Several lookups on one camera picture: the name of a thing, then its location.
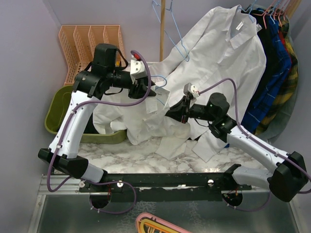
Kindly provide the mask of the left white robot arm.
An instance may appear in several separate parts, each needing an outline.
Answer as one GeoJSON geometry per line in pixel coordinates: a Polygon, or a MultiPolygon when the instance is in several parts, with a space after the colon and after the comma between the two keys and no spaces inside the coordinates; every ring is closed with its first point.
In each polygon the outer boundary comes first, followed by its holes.
{"type": "Polygon", "coordinates": [[[134,60],[125,65],[134,67],[138,64],[140,67],[128,72],[124,67],[116,66],[117,53],[121,51],[114,45],[98,44],[93,61],[76,75],[69,107],[58,133],[49,147],[40,149],[38,153],[38,157],[49,164],[48,178],[54,168],[69,177],[88,180],[98,192],[106,189],[107,171],[78,156],[80,141],[95,107],[98,104],[132,107],[142,103],[148,96],[155,96],[155,92],[151,91],[151,74],[144,57],[132,50],[134,60]],[[128,89],[129,97],[135,102],[103,101],[102,96],[111,87],[128,89]]]}

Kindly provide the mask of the white shirt being hung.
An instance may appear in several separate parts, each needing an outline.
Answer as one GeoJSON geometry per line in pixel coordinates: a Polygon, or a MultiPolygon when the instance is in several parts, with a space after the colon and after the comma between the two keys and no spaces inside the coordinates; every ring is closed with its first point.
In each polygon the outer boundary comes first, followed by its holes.
{"type": "Polygon", "coordinates": [[[168,160],[186,149],[190,135],[190,125],[180,123],[165,114],[169,110],[170,92],[159,88],[155,97],[147,97],[142,103],[120,107],[98,104],[93,111],[93,125],[98,133],[109,134],[126,130],[133,145],[138,145],[154,137],[161,142],[156,153],[168,160]]]}

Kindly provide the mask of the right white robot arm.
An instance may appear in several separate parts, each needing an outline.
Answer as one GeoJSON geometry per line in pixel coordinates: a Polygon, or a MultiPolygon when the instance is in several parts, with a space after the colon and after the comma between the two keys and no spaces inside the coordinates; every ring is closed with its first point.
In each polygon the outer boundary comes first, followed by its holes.
{"type": "Polygon", "coordinates": [[[229,103],[224,94],[213,93],[206,105],[192,104],[192,94],[186,94],[172,106],[166,116],[181,123],[189,118],[205,120],[212,135],[221,141],[248,153],[265,169],[252,169],[237,165],[230,174],[224,176],[223,184],[234,190],[240,184],[268,189],[284,202],[289,202],[308,183],[304,158],[298,152],[291,154],[267,144],[238,125],[227,112],[229,103]]]}

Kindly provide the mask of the light blue wire hanger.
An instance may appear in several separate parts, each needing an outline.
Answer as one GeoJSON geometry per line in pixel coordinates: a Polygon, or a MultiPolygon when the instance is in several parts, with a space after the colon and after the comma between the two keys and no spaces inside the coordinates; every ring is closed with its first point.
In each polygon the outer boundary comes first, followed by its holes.
{"type": "Polygon", "coordinates": [[[162,75],[152,75],[151,79],[155,83],[155,89],[159,89],[167,85],[167,79],[162,75]]]}

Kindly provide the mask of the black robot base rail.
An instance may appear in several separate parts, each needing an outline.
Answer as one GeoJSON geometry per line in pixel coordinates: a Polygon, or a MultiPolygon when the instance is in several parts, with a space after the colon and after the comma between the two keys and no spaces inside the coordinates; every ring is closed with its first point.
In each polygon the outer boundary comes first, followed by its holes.
{"type": "Polygon", "coordinates": [[[237,184],[231,171],[203,173],[110,173],[104,185],[86,183],[81,193],[109,195],[112,202],[221,201],[222,193],[251,190],[237,184]]]}

